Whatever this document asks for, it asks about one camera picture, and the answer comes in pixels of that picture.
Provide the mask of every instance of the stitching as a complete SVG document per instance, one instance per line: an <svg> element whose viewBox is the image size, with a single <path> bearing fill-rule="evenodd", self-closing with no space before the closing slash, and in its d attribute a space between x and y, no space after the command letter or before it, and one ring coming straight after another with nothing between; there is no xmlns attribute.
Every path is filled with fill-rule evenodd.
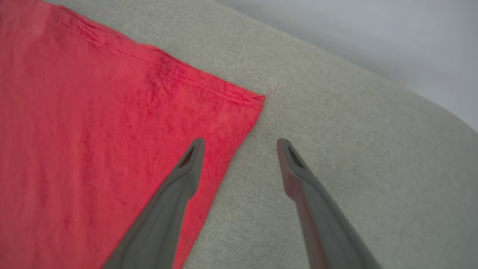
<svg viewBox="0 0 478 269"><path fill-rule="evenodd" d="M63 5L57 5L57 7L59 7L61 11L65 11L65 12L68 13L70 16L73 16L77 21L80 21L81 23L85 24L85 25L88 26L89 28L93 28L93 29L95 29L95 30L97 30L97 31L101 31L101 32L103 32L103 33L105 33L105 34L107 34L107 35L113 35L114 33L117 33L118 35L124 36L124 37L126 37L127 39L129 39L126 35L121 34L121 33L118 33L118 32L116 32L114 29L111 29L111 28L110 28L110 29L113 31L113 33L109 32L109 31L107 31L107 30L104 30L103 28L108 28L107 26L101 25L102 27L97 27L94 23L91 23L88 18L86 18L86 20L83 20L81 15L77 14L76 12L70 10L69 8L67 8L67 7L65 7L65 6L63 6ZM71 29L71 27L69 27L68 24L66 24L66 23L64 23L64 22L60 22L60 21L57 21L57 22L63 24L63 26L64 26L66 29L68 29L68 30ZM78 36L79 36L79 37L82 37L82 38L85 38L85 39L88 40L88 38L85 37L85 36L81 36L80 34L78 34ZM159 49L159 48L157 48L157 47L155 47L155 46L153 46L153 45L147 45L147 46L150 46L150 47L151 47L151 48L148 48L148 49L150 49L150 50L152 50L152 51L155 51L155 52L159 52L159 53L163 54L164 56L169 57L169 58L172 59L174 62L176 62L176 63L178 63L178 64L180 64L180 65L182 65L182 66L184 66L184 67L193 68L193 67L189 66L187 63L184 63L183 61L172 57L172 56L169 55L167 52L165 52L165 51L163 51L163 50L161 50L161 49ZM137 57L137 56L135 56L135 55L133 55L133 54L129 54L129 53L126 53L126 54L128 54L128 55L130 55L130 56L132 56L132 57L135 57L135 58L137 58L138 60L142 60L142 61L146 61L146 62L149 62L149 63L154 64L154 62L152 62L152 61L150 61L150 60L148 60L148 59L140 58L140 57Z"/></svg>
<svg viewBox="0 0 478 269"><path fill-rule="evenodd" d="M180 82L186 82L187 84L189 84L190 86L194 86L194 87L197 87L199 88L200 90L204 90L208 93L211 93L213 95L216 95L217 97L220 97L221 99L223 100L226 100L226 101L229 101L229 102L232 102L232 103L235 103L235 104L238 104L238 105L242 105L242 106L246 106L246 107L251 107L251 108L254 108L255 110L258 110L258 111L261 111L262 110L262 105L260 105L259 103L254 103L254 102L243 102L243 101L239 101L236 97L230 95L230 94L227 94L225 92L218 92L218 90L214 87L211 87L209 85L206 85L202 82L199 82L199 81L195 81L195 80L192 80L190 78L187 78L187 77L184 77L184 76L181 76L177 73L177 71L174 71L174 70L171 70L170 72L165 72L163 71L161 68L158 68L159 66L158 65L155 65L154 62L151 62L151 61L148 61L142 57L139 57L139 56L136 56L134 54L131 54L131 53L128 53L128 52L124 52L118 48L115 48L115 47L108 47L104 44L101 44L100 42L97 42L95 40L91 40L83 35L81 35L80 33L74 31L73 29L71 29L71 27L69 27L69 25L67 25L66 23L64 22L61 22L59 20L55 20L56 23L60 24L62 26L62 28L64 30L66 30L68 33L70 34L73 34L77 37L80 37L81 39L87 41L87 42L90 42L94 45L97 45L99 47L102 47L102 48L105 48L105 49L108 49L108 50L111 50L113 52L116 52L116 53L119 53L123 56L127 56L127 57L131 57L133 59L136 59L138 60L141 64L145 65L146 67L149 67L149 68L154 68L156 71L159 71L160 73L162 74L165 74L165 75L168 75L169 77L172 77L174 79L176 79L177 81L180 81ZM161 51L161 50L154 50L154 51L157 51L161 54L163 54L164 56L168 57L168 59L174 61L174 63L176 64L181 64L183 67L186 67L186 68L193 68L194 67L190 67L190 66L185 66L185 63L182 63L180 60L170 56L169 54Z"/></svg>

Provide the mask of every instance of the white wall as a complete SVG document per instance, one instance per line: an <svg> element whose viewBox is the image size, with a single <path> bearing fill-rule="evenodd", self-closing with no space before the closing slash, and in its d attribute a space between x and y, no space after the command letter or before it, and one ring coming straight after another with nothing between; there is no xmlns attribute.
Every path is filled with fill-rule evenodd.
<svg viewBox="0 0 478 269"><path fill-rule="evenodd" d="M442 105L478 130L478 0L218 0Z"/></svg>

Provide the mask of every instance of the red towel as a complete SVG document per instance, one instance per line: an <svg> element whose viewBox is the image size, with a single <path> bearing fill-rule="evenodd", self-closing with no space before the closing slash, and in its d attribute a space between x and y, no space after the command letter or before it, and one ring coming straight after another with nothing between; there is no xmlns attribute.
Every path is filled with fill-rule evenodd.
<svg viewBox="0 0 478 269"><path fill-rule="evenodd" d="M0 268L98 268L197 137L181 268L264 96L63 6L0 0Z"/></svg>

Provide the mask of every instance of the red cloth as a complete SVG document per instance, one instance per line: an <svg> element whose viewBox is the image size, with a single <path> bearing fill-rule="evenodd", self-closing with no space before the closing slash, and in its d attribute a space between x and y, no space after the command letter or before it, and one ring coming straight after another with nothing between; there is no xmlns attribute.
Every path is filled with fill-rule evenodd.
<svg viewBox="0 0 478 269"><path fill-rule="evenodd" d="M63 6L0 0L0 268L100 267L203 137L181 268L263 102Z"/></svg>

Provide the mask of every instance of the red fabric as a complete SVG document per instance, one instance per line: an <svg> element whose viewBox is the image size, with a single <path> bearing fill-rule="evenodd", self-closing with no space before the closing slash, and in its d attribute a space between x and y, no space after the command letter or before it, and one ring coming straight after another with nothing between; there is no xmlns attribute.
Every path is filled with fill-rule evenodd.
<svg viewBox="0 0 478 269"><path fill-rule="evenodd" d="M98 268L194 138L182 267L264 96L62 6L0 0L0 268Z"/></svg>

